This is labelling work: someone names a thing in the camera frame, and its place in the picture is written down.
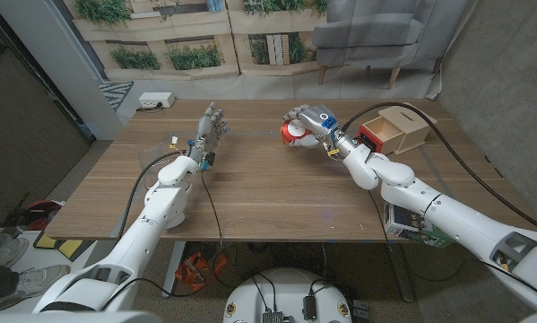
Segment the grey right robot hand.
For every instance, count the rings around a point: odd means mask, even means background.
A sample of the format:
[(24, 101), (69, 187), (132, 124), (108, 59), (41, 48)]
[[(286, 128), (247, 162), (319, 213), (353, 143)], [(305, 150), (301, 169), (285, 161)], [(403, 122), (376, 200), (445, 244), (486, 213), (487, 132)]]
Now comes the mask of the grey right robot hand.
[(337, 159), (343, 160), (357, 145), (339, 127), (336, 116), (325, 105), (304, 104), (284, 115), (281, 136), (288, 146), (316, 148), (321, 144)]

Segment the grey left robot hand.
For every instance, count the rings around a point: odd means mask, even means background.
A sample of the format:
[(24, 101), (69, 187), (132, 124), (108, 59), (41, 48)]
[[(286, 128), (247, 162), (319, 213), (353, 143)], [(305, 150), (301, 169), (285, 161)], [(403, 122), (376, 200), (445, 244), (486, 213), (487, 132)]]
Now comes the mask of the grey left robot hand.
[(189, 158), (202, 163), (207, 154), (214, 152), (221, 137), (228, 131), (223, 116), (223, 110), (216, 109), (216, 103), (212, 102), (198, 122), (197, 135), (187, 155)]

